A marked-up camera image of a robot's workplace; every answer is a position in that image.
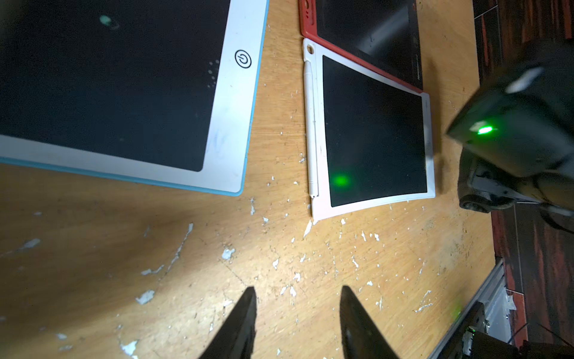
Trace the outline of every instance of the paint flake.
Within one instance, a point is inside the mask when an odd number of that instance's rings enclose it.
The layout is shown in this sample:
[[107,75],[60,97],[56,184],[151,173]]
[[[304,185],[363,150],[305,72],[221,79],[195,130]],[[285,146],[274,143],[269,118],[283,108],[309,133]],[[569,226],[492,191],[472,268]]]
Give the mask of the paint flake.
[[139,298],[136,298],[135,301],[141,305],[144,305],[150,300],[152,300],[155,294],[156,291],[150,289],[148,291],[145,291]]
[[225,260],[230,260],[231,259],[231,255],[235,253],[235,248],[225,248],[223,250],[223,254],[221,255],[221,258],[225,259]]
[[428,308],[428,307],[432,307],[432,303],[425,304],[425,305],[421,306],[419,309],[415,310],[414,312],[418,313],[418,312],[422,311],[424,308]]
[[307,223],[307,228],[305,228],[305,233],[303,234],[303,238],[305,238],[305,236],[307,236],[307,234],[309,234],[312,226],[313,226],[313,222],[311,220],[309,220],[309,223]]
[[157,268],[155,271],[151,270],[151,268],[146,269],[145,271],[142,271],[142,276],[146,276],[148,274],[158,274],[162,269],[164,268],[164,265],[160,265],[159,268]]
[[38,244],[40,244],[40,242],[41,242],[41,241],[40,241],[38,238],[34,238],[33,240],[24,243],[24,245],[21,246],[18,250],[24,250],[24,249],[34,248],[35,246],[37,246]]
[[127,345],[122,345],[121,343],[119,344],[119,347],[122,348],[123,352],[126,353],[127,355],[129,355],[130,357],[135,357],[134,355],[134,351],[135,351],[135,346],[138,344],[139,340],[134,340],[133,342],[127,344]]

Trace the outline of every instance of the power button icon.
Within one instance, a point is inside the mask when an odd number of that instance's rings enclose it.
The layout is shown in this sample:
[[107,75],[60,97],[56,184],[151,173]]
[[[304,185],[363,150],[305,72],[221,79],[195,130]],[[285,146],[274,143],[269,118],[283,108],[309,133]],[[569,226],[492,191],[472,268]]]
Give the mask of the power button icon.
[[251,66],[251,56],[244,50],[237,50],[235,52],[235,62],[243,68],[248,68]]

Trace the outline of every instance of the peeling white paint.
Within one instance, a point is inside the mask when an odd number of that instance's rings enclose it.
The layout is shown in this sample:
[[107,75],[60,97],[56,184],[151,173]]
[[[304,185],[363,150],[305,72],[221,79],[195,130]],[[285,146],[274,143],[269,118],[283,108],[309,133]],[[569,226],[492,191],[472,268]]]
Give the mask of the peeling white paint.
[[134,351],[135,351],[135,346],[138,344],[139,340],[134,340],[133,342],[127,344],[127,345],[122,345],[121,343],[119,344],[119,347],[122,348],[123,352],[126,353],[127,355],[129,355],[130,357],[135,357],[134,355]]
[[158,274],[163,268],[164,268],[164,265],[162,264],[155,271],[151,270],[151,268],[148,268],[145,271],[142,271],[141,273],[142,273],[142,276],[146,276],[148,274]]
[[193,223],[190,223],[187,226],[187,233],[185,234],[185,237],[183,238],[183,241],[181,242],[179,248],[177,248],[176,255],[173,256],[172,262],[169,264],[168,270],[165,272],[166,274],[172,270],[173,264],[179,259],[179,255],[181,253],[181,250],[183,249],[183,245],[185,244],[185,241],[187,240],[187,237],[189,237],[191,231],[193,231]]
[[223,250],[223,254],[221,255],[221,258],[225,259],[225,260],[230,260],[231,259],[231,255],[235,253],[235,248],[225,248]]
[[41,242],[41,241],[40,241],[38,238],[34,238],[33,240],[24,243],[24,245],[21,246],[20,248],[18,248],[18,250],[24,250],[24,249],[34,248],[35,246],[37,246],[38,244],[40,244],[40,242]]
[[141,305],[144,305],[150,300],[152,300],[155,294],[156,291],[150,289],[148,291],[145,291],[139,298],[136,298],[135,301]]
[[303,234],[303,238],[305,238],[307,236],[307,234],[309,234],[312,226],[313,226],[313,222],[311,222],[311,220],[309,220],[309,223],[307,223],[307,228],[305,228],[305,233]]
[[428,307],[432,307],[432,303],[425,304],[425,305],[421,306],[419,309],[415,310],[414,312],[418,313],[418,312],[422,311],[424,308],[428,308]]

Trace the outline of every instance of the black tablet screen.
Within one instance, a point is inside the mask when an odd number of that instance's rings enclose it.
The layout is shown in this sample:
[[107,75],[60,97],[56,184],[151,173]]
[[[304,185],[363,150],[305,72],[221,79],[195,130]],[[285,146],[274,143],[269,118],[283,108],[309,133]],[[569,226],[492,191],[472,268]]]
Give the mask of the black tablet screen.
[[11,3],[0,134],[202,169],[230,0]]
[[323,56],[331,206],[426,192],[420,96]]
[[422,89],[415,0],[316,0],[317,35]]

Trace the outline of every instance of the green led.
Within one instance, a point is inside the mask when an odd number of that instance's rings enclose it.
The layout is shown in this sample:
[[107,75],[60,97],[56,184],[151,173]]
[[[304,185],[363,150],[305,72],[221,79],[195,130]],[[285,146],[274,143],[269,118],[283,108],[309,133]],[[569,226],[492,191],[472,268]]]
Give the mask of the green led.
[[478,134],[485,134],[492,131],[492,126],[484,126],[478,129]]
[[347,187],[351,183],[351,180],[346,175],[336,175],[333,178],[333,184],[337,187]]

